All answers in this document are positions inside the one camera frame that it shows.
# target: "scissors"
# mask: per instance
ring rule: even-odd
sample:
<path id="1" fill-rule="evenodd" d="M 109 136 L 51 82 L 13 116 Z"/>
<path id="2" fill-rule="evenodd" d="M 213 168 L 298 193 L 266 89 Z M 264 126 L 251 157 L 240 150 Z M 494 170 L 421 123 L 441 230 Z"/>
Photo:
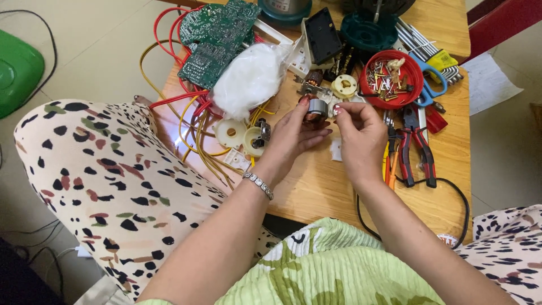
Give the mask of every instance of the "scissors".
<path id="1" fill-rule="evenodd" d="M 420 98 L 414 100 L 414 103 L 418 106 L 425 107 L 425 106 L 431 105 L 433 103 L 434 98 L 439 97 L 446 93 L 446 90 L 448 90 L 448 83 L 446 82 L 446 79 L 444 79 L 444 76 L 442 76 L 442 74 L 433 66 L 430 66 L 427 63 L 423 62 L 423 60 L 419 59 L 413 52 L 410 52 L 409 55 L 420 66 L 420 69 L 422 70 L 422 72 L 431 71 L 435 73 L 435 75 L 437 75 L 438 79 L 440 79 L 441 81 L 442 91 L 435 92 L 433 89 L 431 89 L 431 87 L 427 83 L 427 80 L 423 79 L 423 90 L 422 90 L 422 93 L 420 94 Z"/>

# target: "pliers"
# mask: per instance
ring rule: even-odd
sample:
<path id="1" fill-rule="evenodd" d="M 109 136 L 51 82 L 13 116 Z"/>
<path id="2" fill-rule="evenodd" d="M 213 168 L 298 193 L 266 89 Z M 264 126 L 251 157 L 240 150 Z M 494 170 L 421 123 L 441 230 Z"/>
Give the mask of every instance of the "pliers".
<path id="1" fill-rule="evenodd" d="M 420 121 L 416 117 L 416 113 L 411 105 L 403 107 L 403 120 L 404 128 L 398 129 L 397 134 L 402 136 L 401 144 L 399 145 L 399 165 L 401 165 L 404 183 L 406 187 L 414 186 L 414 177 L 412 176 L 409 158 L 410 140 L 413 136 L 417 146 L 421 149 L 425 182 L 428 187 L 436 188 L 435 159 L 433 158 L 429 144 L 422 135 L 422 132 L 426 128 L 420 128 Z"/>

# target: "silver bracelet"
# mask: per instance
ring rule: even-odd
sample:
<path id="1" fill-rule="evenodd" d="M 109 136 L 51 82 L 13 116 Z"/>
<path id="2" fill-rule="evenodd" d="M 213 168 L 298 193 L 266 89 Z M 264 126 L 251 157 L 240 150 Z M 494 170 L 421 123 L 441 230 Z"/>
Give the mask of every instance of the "silver bracelet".
<path id="1" fill-rule="evenodd" d="M 257 186 L 259 186 L 262 189 L 262 191 L 265 192 L 267 197 L 269 197 L 269 200 L 273 200 L 274 198 L 273 192 L 267 186 L 267 184 L 263 183 L 263 181 L 260 178 L 258 178 L 258 176 L 254 175 L 253 173 L 249 173 L 248 171 L 245 171 L 243 174 L 243 179 L 245 178 L 248 178 L 251 181 L 253 181 Z"/>

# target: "green plastic bin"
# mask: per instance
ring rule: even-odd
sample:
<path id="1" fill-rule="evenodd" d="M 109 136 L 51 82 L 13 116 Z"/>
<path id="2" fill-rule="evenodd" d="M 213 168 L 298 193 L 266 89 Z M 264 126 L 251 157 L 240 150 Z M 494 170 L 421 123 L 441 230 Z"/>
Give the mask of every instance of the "green plastic bin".
<path id="1" fill-rule="evenodd" d="M 45 61 L 38 50 L 0 30 L 0 119 L 24 104 L 44 69 Z"/>

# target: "woman's left hand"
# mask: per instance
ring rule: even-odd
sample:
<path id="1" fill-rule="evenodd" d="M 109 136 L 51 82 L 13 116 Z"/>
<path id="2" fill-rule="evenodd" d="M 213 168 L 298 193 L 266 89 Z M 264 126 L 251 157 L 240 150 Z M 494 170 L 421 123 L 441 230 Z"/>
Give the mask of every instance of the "woman's left hand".
<path id="1" fill-rule="evenodd" d="M 319 130 L 303 125 L 308 107 L 309 101 L 302 100 L 275 124 L 271 141 L 251 170 L 272 188 L 286 177 L 301 153 L 322 142 L 332 132 L 331 129 L 324 129 L 330 125 L 329 122 L 325 122 Z"/>

